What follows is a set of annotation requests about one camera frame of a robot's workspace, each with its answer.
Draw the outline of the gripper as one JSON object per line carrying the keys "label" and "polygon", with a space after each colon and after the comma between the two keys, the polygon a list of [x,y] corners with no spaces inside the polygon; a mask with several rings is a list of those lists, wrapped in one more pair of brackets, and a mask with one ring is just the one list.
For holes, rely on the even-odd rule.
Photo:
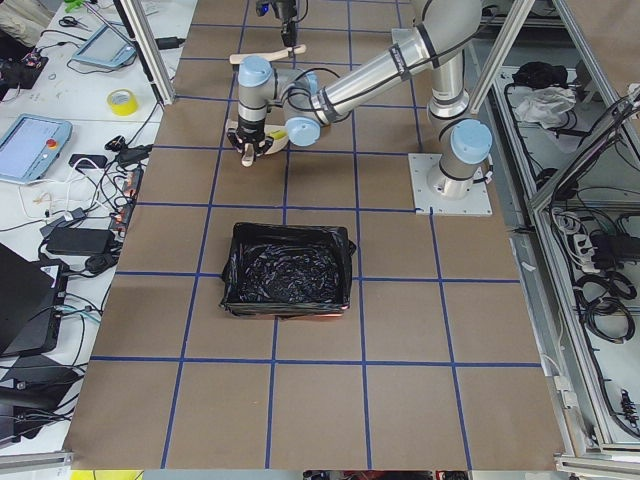
{"label": "gripper", "polygon": [[[296,46],[296,21],[289,20],[282,23],[281,38],[285,47]],[[262,130],[244,129],[240,126],[226,129],[226,136],[230,144],[241,155],[251,146],[254,149],[254,157],[258,158],[267,154],[273,145],[273,138],[267,136]]]}

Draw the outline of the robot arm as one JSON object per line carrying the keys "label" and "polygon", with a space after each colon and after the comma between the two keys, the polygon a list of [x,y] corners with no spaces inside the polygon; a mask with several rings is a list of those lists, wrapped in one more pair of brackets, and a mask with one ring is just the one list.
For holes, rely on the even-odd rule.
{"label": "robot arm", "polygon": [[259,17],[265,16],[270,10],[281,23],[280,34],[285,47],[298,45],[298,25],[306,19],[309,12],[309,2],[304,1],[304,12],[299,13],[298,2],[295,0],[257,0],[255,11]]}
{"label": "robot arm", "polygon": [[263,57],[244,57],[238,66],[237,124],[226,129],[244,162],[252,164],[272,146],[274,140],[265,130],[271,108],[282,108],[289,142],[307,147],[319,139],[323,127],[428,70],[428,115],[443,150],[429,170],[428,186],[443,198],[464,198],[492,146],[488,127],[468,115],[464,86],[464,47],[479,32],[483,4],[416,1],[413,9],[414,25],[406,38],[326,86],[312,70],[278,69]]}

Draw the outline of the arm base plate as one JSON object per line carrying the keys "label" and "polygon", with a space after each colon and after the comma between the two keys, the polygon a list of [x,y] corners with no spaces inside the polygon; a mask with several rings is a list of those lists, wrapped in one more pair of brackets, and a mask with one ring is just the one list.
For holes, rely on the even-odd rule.
{"label": "arm base plate", "polygon": [[453,180],[440,169],[441,154],[408,155],[414,211],[418,215],[488,217],[493,214],[482,167]]}

